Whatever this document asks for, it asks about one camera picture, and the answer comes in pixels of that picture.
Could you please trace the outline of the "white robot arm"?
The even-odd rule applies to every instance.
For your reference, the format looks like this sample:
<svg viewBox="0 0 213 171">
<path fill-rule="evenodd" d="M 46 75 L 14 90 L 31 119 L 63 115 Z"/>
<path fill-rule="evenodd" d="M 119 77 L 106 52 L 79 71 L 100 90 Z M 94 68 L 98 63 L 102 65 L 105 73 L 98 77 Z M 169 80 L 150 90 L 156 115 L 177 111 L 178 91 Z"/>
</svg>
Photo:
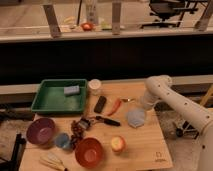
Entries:
<svg viewBox="0 0 213 171">
<path fill-rule="evenodd" d="M 142 108 L 151 110 L 160 100 L 181 114 L 200 135 L 201 151 L 197 171 L 213 171 L 213 113 L 205 107 L 171 89 L 168 75 L 151 76 L 145 81 L 145 92 L 140 99 Z"/>
</svg>

